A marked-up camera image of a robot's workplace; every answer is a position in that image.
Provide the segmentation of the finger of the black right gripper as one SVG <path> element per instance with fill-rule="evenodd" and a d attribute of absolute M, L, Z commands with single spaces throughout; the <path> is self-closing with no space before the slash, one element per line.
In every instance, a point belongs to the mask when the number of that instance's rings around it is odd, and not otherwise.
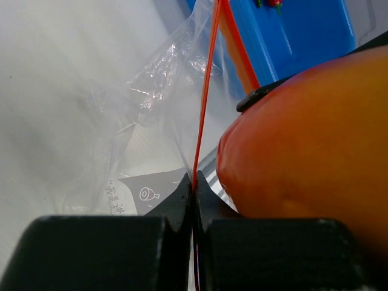
<path fill-rule="evenodd" d="M 362 51 L 369 50 L 369 49 L 374 49 L 374 48 L 385 46 L 385 45 L 387 45 L 387 37 L 386 36 L 377 36 L 376 38 L 373 38 L 369 42 L 361 45 L 360 47 L 352 50 L 348 54 L 343 55 L 341 57 L 349 56 L 349 55 L 352 55 L 354 53 L 362 52 Z M 288 76 L 286 78 L 280 79 L 278 81 L 275 81 L 275 82 L 273 82 L 271 84 L 265 85 L 264 87 L 260 87 L 260 88 L 258 88 L 256 90 L 252 91 L 242 101 L 240 101 L 237 104 L 236 111 L 237 112 L 244 112 L 244 111 L 246 111 L 252 105 L 254 105 L 258 101 L 262 100 L 271 91 L 275 90 L 280 85 L 282 85 L 283 83 L 285 83 L 289 79 L 293 78 L 294 76 L 296 76 L 296 74 L 290 75 L 290 76 Z"/>

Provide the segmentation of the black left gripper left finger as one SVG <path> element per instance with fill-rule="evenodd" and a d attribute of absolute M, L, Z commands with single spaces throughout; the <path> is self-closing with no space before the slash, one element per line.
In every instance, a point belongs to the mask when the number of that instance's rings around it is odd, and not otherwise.
<path fill-rule="evenodd" d="M 191 183 L 144 216 L 42 216 L 26 228 L 2 290 L 186 290 Z"/>

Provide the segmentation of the red chili pepper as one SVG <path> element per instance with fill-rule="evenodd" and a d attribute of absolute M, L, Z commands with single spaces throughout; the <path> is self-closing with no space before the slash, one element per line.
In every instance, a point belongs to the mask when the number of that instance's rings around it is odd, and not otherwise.
<path fill-rule="evenodd" d="M 279 15 L 281 15 L 281 8 L 283 6 L 283 0 L 268 0 L 267 1 L 270 8 L 274 8 Z"/>

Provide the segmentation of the clear zip bag orange zipper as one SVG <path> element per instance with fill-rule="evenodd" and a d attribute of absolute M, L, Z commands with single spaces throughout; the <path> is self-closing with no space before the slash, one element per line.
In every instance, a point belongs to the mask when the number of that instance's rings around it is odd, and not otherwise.
<path fill-rule="evenodd" d="M 131 80 L 91 89 L 98 129 L 61 212 L 145 215 L 195 170 L 215 179 L 219 139 L 259 86 L 242 41 L 230 1 L 196 1 Z"/>

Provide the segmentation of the orange red mango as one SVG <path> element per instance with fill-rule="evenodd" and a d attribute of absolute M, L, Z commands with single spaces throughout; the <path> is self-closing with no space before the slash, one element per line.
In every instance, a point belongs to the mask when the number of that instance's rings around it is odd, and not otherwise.
<path fill-rule="evenodd" d="M 249 218 L 334 218 L 387 259 L 387 47 L 302 72 L 219 141 L 218 179 Z"/>

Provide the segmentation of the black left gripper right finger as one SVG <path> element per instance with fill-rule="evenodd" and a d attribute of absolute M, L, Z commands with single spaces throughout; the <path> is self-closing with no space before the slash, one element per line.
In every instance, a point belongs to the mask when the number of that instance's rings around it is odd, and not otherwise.
<path fill-rule="evenodd" d="M 338 220 L 244 218 L 201 172 L 193 203 L 197 290 L 387 289 L 387 269 Z"/>

